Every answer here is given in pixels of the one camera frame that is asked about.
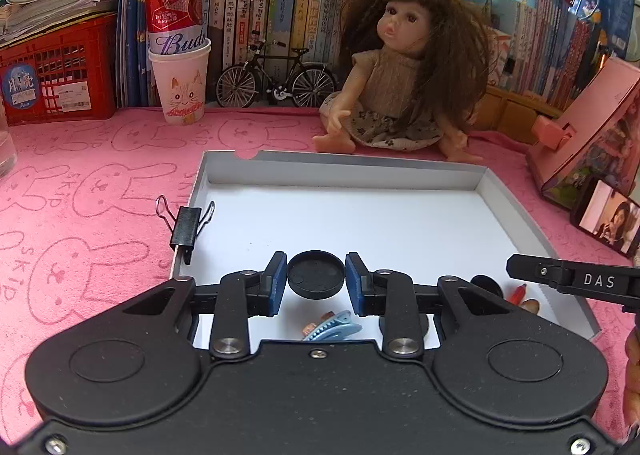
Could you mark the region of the brown hazelnut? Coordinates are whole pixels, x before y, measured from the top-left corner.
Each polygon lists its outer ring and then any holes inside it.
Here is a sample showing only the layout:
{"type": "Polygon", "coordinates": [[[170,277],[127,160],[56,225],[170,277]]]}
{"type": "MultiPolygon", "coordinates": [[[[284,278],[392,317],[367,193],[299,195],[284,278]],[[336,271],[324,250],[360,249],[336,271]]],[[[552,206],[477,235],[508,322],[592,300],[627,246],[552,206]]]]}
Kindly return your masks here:
{"type": "Polygon", "coordinates": [[[540,303],[536,299],[527,299],[521,303],[520,308],[530,313],[538,314],[540,311],[540,303]]]}

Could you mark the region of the red crayon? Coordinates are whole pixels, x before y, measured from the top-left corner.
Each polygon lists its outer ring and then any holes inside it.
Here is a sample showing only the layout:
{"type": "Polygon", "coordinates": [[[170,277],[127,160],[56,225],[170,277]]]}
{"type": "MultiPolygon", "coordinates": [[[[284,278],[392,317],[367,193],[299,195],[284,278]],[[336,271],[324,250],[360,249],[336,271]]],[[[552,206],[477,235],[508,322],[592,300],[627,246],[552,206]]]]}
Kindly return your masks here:
{"type": "Polygon", "coordinates": [[[512,303],[512,305],[517,305],[519,307],[524,301],[525,296],[526,285],[522,284],[513,290],[513,293],[511,293],[511,295],[508,297],[508,301],[512,303]]]}

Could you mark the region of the blue shark hair clip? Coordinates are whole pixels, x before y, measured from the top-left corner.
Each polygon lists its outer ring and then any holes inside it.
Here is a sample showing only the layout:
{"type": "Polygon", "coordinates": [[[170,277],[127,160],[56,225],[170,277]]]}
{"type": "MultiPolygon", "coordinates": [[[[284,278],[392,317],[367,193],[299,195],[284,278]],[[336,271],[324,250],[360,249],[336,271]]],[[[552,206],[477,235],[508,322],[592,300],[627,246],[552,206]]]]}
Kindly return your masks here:
{"type": "Polygon", "coordinates": [[[309,323],[303,329],[303,341],[328,342],[344,341],[362,330],[362,326],[352,318],[352,312],[343,310],[323,314],[319,324],[309,323]]]}

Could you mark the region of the black round cap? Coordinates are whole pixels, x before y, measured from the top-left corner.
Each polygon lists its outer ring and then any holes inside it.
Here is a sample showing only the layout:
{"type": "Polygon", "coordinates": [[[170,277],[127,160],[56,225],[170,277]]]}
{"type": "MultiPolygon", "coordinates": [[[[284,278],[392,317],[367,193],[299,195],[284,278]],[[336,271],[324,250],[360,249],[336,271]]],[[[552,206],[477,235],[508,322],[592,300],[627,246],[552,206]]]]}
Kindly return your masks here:
{"type": "Polygon", "coordinates": [[[481,274],[475,275],[471,279],[471,284],[483,288],[484,290],[489,291],[489,293],[493,293],[498,298],[503,297],[502,288],[494,279],[491,279],[490,276],[481,274]]]}

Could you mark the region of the black ringed lid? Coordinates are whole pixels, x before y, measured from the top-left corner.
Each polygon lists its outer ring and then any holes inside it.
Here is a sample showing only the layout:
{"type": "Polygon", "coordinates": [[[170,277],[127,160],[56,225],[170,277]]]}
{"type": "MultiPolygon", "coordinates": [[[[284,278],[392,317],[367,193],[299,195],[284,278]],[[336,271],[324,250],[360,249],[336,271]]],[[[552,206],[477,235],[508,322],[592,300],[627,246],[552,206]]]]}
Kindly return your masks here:
{"type": "Polygon", "coordinates": [[[288,286],[310,300],[335,296],[343,287],[344,263],[323,250],[307,250],[288,261],[288,286]]]}

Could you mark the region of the black disc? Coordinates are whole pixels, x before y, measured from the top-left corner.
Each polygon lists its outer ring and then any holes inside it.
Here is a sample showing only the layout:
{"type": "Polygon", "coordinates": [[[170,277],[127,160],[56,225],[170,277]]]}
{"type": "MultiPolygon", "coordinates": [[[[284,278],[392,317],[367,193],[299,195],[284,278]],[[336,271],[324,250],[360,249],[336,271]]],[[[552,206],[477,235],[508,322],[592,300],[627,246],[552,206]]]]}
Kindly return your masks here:
{"type": "Polygon", "coordinates": [[[398,314],[378,319],[383,349],[401,357],[424,350],[424,338],[430,329],[425,314],[398,314]]]}

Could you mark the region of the smartphone playing video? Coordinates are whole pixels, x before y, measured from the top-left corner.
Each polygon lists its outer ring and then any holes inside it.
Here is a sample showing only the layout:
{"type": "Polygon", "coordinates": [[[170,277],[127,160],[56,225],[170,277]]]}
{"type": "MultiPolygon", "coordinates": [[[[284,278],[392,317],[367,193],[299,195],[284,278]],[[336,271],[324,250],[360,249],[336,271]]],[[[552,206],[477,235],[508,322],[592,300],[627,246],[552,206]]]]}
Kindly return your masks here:
{"type": "Polygon", "coordinates": [[[639,204],[603,179],[587,180],[570,212],[570,223],[625,258],[637,253],[639,204]]]}

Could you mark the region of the black binder clip on tray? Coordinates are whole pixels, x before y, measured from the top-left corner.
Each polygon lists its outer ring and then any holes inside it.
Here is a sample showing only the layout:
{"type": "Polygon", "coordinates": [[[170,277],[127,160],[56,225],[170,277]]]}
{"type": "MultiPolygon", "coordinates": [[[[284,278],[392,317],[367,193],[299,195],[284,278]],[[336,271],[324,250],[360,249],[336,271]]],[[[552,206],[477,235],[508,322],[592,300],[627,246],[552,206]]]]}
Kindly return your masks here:
{"type": "Polygon", "coordinates": [[[216,209],[214,201],[203,209],[201,207],[180,206],[174,214],[164,195],[156,197],[155,215],[162,219],[170,232],[169,247],[180,253],[185,265],[190,265],[195,243],[207,224],[212,221],[216,209]]]}

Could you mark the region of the miniature black bicycle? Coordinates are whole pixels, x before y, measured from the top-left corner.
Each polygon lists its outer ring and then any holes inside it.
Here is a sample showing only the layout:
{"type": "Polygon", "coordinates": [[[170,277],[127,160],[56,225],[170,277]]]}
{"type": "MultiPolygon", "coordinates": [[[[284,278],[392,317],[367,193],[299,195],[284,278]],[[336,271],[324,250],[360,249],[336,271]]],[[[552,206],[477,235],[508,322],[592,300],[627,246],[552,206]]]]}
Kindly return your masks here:
{"type": "Polygon", "coordinates": [[[249,108],[258,101],[316,108],[337,91],[329,65],[308,59],[311,50],[293,46],[289,34],[265,38],[254,30],[252,36],[242,56],[235,54],[235,41],[224,38],[222,68],[213,85],[222,108],[249,108]]]}

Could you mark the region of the brown haired doll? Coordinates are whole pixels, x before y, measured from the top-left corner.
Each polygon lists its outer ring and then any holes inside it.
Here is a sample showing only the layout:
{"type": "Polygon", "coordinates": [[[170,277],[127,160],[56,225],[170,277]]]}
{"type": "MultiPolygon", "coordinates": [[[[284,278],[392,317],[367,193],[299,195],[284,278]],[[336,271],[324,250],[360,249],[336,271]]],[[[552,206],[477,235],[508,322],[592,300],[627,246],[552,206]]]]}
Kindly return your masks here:
{"type": "Polygon", "coordinates": [[[486,93],[484,14],[468,0],[346,0],[340,91],[319,108],[321,153],[357,146],[416,152],[437,146],[446,160],[477,164],[466,130],[486,93]]]}

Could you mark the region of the white cat paper cup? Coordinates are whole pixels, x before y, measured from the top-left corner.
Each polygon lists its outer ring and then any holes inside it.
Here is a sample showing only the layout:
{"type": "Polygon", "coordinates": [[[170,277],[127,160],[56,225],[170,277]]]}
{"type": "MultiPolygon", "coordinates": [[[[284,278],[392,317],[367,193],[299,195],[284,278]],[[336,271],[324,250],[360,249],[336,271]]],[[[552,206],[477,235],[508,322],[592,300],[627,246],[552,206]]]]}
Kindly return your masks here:
{"type": "Polygon", "coordinates": [[[158,54],[148,51],[160,105],[169,125],[192,125],[204,116],[209,52],[208,38],[200,48],[189,52],[158,54]]]}

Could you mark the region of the clear acrylic block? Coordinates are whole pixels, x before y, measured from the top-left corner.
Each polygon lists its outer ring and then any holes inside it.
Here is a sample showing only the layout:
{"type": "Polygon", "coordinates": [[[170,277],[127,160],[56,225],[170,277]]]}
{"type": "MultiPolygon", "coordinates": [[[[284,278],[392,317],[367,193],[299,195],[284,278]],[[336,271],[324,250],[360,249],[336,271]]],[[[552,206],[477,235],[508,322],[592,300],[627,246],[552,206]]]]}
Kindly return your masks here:
{"type": "Polygon", "coordinates": [[[6,178],[17,161],[17,152],[10,134],[6,111],[0,101],[0,178],[6,178]]]}

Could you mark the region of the red plastic basket left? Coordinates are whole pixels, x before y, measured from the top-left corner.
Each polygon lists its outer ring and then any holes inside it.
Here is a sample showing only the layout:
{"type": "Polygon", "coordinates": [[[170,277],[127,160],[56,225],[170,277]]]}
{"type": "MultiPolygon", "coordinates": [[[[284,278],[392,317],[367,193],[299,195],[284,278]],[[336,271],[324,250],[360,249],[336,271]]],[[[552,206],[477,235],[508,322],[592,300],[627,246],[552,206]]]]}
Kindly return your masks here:
{"type": "Polygon", "coordinates": [[[1,48],[11,126],[107,119],[116,112],[116,15],[91,15],[1,48]]]}

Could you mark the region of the blue carton box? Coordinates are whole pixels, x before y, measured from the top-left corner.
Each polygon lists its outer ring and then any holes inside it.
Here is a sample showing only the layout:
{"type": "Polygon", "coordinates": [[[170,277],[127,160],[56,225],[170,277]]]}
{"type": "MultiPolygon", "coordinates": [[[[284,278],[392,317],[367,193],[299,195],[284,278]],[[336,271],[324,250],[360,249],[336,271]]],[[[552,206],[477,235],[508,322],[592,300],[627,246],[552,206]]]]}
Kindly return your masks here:
{"type": "Polygon", "coordinates": [[[599,24],[605,45],[618,58],[626,58],[634,22],[634,0],[574,0],[570,11],[578,20],[599,24]]]}

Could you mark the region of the red Budweiser can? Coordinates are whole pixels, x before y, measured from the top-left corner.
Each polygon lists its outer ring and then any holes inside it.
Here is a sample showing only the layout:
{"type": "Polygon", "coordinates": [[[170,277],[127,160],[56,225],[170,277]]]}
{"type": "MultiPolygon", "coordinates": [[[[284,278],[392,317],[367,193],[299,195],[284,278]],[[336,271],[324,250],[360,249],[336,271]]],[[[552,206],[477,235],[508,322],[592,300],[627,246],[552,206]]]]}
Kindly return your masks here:
{"type": "Polygon", "coordinates": [[[205,44],[202,0],[145,0],[145,19],[155,54],[181,54],[205,44]]]}

